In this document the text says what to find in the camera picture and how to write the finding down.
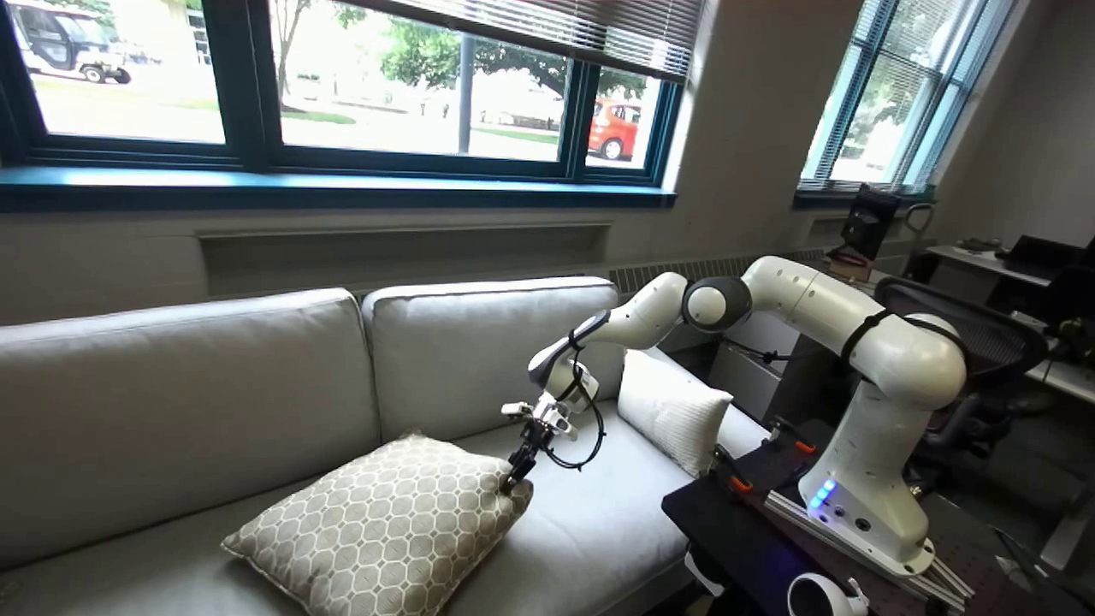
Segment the gray couch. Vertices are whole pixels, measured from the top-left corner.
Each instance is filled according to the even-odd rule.
[[[537,392],[525,364],[610,304],[610,279],[564,276],[0,330],[0,612],[299,612],[221,542],[409,430],[511,455],[501,405]],[[614,392],[620,348],[589,364]],[[662,497],[688,474],[614,408],[587,472],[543,458],[531,479],[448,612],[643,612],[681,589]]]

